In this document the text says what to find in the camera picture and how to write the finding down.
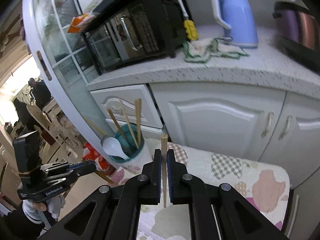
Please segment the person's left hand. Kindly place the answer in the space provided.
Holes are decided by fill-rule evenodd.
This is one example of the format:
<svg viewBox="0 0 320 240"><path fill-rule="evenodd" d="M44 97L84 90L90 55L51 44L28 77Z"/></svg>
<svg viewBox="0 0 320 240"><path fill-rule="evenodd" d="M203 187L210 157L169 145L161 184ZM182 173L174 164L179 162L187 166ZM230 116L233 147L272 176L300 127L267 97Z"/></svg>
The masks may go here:
<svg viewBox="0 0 320 240"><path fill-rule="evenodd" d="M46 211L47 210L47 204L46 203L35 203L33 202L33 207L35 210L39 210L39 211Z"/></svg>

